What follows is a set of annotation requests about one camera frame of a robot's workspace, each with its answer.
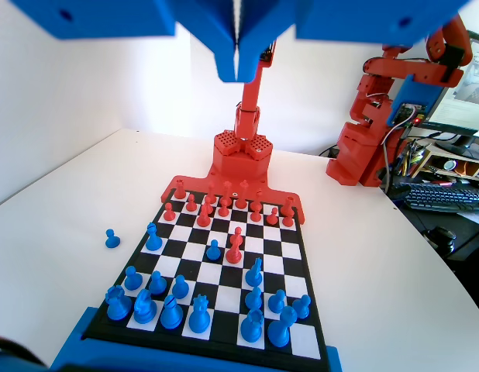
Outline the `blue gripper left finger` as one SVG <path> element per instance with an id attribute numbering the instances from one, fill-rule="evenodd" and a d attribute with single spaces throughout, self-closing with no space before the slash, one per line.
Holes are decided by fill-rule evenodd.
<path id="1" fill-rule="evenodd" d="M 218 76 L 236 82 L 236 34 L 233 1 L 165 1 L 171 14 L 171 35 L 180 23 L 214 55 Z"/>

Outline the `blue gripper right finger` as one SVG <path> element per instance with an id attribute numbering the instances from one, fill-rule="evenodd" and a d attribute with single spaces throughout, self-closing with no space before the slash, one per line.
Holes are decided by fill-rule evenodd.
<path id="1" fill-rule="evenodd" d="M 241 1 L 239 12 L 238 82 L 250 83 L 260 55 L 297 17 L 301 1 Z"/>

